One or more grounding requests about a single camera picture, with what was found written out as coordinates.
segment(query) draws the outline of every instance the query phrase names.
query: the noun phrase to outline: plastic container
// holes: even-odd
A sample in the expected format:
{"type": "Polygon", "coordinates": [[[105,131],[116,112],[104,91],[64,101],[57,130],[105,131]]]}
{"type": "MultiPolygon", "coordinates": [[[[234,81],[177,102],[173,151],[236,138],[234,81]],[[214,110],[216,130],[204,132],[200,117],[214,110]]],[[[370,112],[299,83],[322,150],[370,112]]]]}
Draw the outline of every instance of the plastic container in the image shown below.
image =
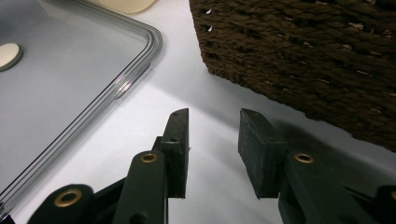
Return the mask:
{"type": "Polygon", "coordinates": [[[5,0],[0,45],[21,60],[0,72],[0,220],[75,137],[146,71],[154,28],[84,1],[5,0]]]}

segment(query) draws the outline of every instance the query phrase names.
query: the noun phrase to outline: woven basket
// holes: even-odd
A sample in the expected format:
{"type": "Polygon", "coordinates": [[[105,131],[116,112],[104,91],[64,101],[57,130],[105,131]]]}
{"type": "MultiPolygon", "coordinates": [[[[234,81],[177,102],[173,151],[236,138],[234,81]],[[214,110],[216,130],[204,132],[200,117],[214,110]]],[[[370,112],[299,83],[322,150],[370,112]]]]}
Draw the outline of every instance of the woven basket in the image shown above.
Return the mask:
{"type": "Polygon", "coordinates": [[[396,151],[394,0],[190,0],[209,73],[396,151]]]}

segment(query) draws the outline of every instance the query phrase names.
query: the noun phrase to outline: white round object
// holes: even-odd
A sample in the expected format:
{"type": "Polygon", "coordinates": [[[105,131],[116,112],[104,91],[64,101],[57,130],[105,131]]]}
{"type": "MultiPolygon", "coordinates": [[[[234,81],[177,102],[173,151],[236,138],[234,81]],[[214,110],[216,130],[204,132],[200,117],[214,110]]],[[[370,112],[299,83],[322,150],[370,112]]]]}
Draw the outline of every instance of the white round object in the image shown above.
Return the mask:
{"type": "Polygon", "coordinates": [[[89,0],[122,13],[136,13],[154,3],[155,0],[89,0]]]}
{"type": "Polygon", "coordinates": [[[0,46],[0,71],[12,67],[21,58],[21,48],[17,44],[9,43],[0,46]]]}

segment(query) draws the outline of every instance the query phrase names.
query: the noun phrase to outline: brass screw insert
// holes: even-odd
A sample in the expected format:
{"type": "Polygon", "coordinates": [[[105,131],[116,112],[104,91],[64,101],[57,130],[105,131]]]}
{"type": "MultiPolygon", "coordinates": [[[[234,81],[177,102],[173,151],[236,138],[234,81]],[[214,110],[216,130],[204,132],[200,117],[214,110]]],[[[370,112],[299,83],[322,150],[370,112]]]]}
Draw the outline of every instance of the brass screw insert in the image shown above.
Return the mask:
{"type": "Polygon", "coordinates": [[[81,197],[82,192],[80,189],[68,189],[58,195],[54,203],[57,207],[67,207],[78,202],[81,197]]]}
{"type": "Polygon", "coordinates": [[[154,161],[156,161],[157,159],[158,159],[157,155],[156,155],[156,154],[152,154],[152,153],[145,154],[145,155],[143,155],[142,157],[140,157],[140,160],[141,160],[142,162],[145,162],[145,163],[154,162],[154,161]]]}
{"type": "Polygon", "coordinates": [[[298,153],[294,156],[294,159],[296,159],[299,162],[302,163],[312,163],[314,162],[314,158],[312,158],[311,156],[304,154],[304,153],[298,153]]]}

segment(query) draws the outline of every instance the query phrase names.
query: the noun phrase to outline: white surface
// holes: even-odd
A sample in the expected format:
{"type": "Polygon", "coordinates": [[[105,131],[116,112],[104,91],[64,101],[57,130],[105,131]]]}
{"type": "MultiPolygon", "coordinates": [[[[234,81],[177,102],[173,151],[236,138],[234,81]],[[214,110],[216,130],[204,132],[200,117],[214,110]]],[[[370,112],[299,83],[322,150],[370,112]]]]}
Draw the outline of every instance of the white surface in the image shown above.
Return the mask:
{"type": "Polygon", "coordinates": [[[8,43],[0,46],[0,68],[12,62],[19,52],[20,46],[14,43],[8,43]]]}
{"type": "Polygon", "coordinates": [[[169,115],[185,107],[190,109],[191,147],[187,197],[170,200],[171,224],[282,223],[277,200],[255,197],[237,153],[242,107],[261,112],[279,127],[288,124],[304,130],[317,142],[344,151],[345,158],[357,158],[359,167],[348,165],[364,174],[355,176],[358,182],[365,184],[364,178],[379,174],[384,183],[396,179],[395,154],[209,75],[187,0],[158,0],[130,16],[162,32],[162,52],[147,75],[89,127],[13,210],[18,224],[26,223],[44,199],[62,186],[79,183],[97,191],[125,177],[133,156],[150,150],[156,136],[163,135],[169,115]]]}

